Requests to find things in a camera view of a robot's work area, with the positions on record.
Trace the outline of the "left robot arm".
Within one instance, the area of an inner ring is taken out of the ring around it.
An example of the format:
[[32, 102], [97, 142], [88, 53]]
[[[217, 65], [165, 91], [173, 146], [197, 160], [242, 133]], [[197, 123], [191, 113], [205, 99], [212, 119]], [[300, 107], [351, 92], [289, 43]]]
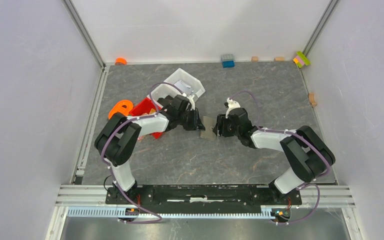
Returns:
[[118, 188], [117, 196], [125, 204], [131, 204], [137, 198], [137, 181], [130, 167], [130, 157], [138, 138], [153, 133], [165, 133], [177, 126], [186, 131], [206, 129], [193, 101], [180, 94], [152, 114], [126, 116], [115, 113], [98, 134], [94, 147], [107, 165], [114, 186]]

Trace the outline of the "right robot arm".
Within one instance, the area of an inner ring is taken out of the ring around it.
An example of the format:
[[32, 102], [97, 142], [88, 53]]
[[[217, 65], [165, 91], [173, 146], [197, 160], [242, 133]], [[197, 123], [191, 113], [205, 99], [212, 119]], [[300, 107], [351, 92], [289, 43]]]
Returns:
[[291, 191], [328, 174], [336, 162], [335, 155], [310, 126], [304, 125], [296, 130], [256, 126], [242, 107], [219, 114], [212, 131], [221, 137], [237, 137], [248, 148], [270, 149], [285, 154], [289, 169], [269, 184], [268, 196], [275, 204], [282, 204]]

